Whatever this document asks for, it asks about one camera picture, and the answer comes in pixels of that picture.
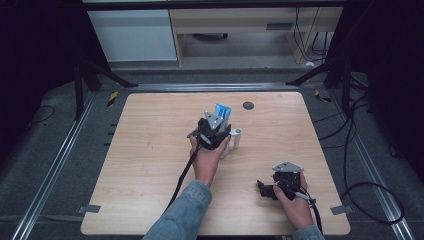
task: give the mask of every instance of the silver metal bracket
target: silver metal bracket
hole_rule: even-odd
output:
[[[205,117],[208,120],[209,126],[212,130],[215,130],[219,126],[219,124],[224,121],[222,117],[218,117],[208,111],[205,112]]]
[[[283,162],[282,164],[273,167],[272,170],[277,172],[303,172],[303,168],[290,162]]]

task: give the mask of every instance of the person's left hand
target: person's left hand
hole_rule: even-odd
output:
[[[221,158],[222,153],[227,148],[228,142],[230,141],[230,136],[226,137],[218,148],[214,150],[208,150],[201,148],[197,153],[197,157],[193,162],[194,174],[196,180],[202,181],[209,187],[211,186],[215,173],[218,169],[219,159]],[[190,137],[191,150],[190,156],[196,150],[197,139],[194,136]]]

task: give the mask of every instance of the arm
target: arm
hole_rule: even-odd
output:
[[[303,173],[300,174],[300,185],[306,190],[308,185],[305,180]],[[309,209],[309,203],[302,198],[295,197],[290,200],[286,197],[281,188],[274,186],[274,192],[283,206],[283,210],[287,215],[287,218],[297,229],[293,235],[293,239],[324,239],[321,231],[314,224],[312,219],[311,210]]]
[[[196,180],[192,181],[175,199],[166,212],[153,224],[144,236],[148,239],[196,239],[200,224],[212,201],[209,189],[218,169],[221,154],[227,147],[229,137],[213,150],[200,149],[194,160],[193,168]],[[190,137],[192,149],[196,149],[197,140]]]

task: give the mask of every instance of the person's right hand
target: person's right hand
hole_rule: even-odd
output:
[[[300,174],[300,185],[304,190],[308,187],[303,173]],[[274,193],[283,206],[288,219],[296,229],[314,225],[309,203],[305,199],[295,197],[293,200],[290,200],[286,197],[283,190],[277,186],[274,186]]]

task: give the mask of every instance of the floor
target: floor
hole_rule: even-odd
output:
[[[323,36],[324,34],[320,34],[314,48],[322,49]],[[326,136],[343,125],[345,119],[338,100],[340,89],[325,89],[325,73],[299,87],[284,84],[312,67],[307,66],[306,62],[294,63],[287,42],[281,34],[229,34],[227,39],[193,35],[187,38],[186,44],[180,67],[116,71],[124,79],[139,83],[138,89],[123,89],[101,76],[103,86],[99,92],[84,92],[85,100],[90,104],[86,105],[89,111],[81,121],[74,120],[75,95],[72,83],[52,89],[44,96],[42,106],[28,126],[26,135],[10,155],[10,166],[3,169],[1,174],[1,239],[18,239],[14,238],[14,234],[24,236],[21,239],[141,238],[84,236],[79,230],[83,214],[77,213],[79,206],[90,201],[108,146],[113,139],[110,133],[113,133],[126,96],[131,92],[190,89],[228,91],[234,86],[242,91],[299,91],[304,96],[318,137]],[[319,51],[309,49],[308,56],[314,53]],[[319,60],[313,63],[317,66],[321,62]],[[359,74],[358,78],[366,82],[363,75]],[[216,88],[216,83],[219,83],[221,89]],[[107,107],[114,90],[119,90],[118,98],[112,107]],[[314,90],[318,90],[320,95],[317,96]],[[362,94],[360,90],[352,90],[354,99],[359,99]],[[424,223],[422,183],[407,162],[390,155],[390,145],[367,105],[358,108],[355,116],[356,133],[348,141],[347,151],[340,146],[346,140],[348,128],[321,141],[337,190],[340,195],[345,190],[343,169],[347,166],[349,185],[373,181],[387,186],[399,196],[405,208],[405,219],[395,225],[381,224],[358,210],[352,199],[379,219],[389,217],[393,220],[399,215],[399,208],[390,194],[381,189],[363,187],[352,192],[352,199],[343,199],[345,206],[353,206],[355,210],[348,214],[351,233],[326,238],[424,239],[421,227]],[[271,238],[275,239],[240,239]]]

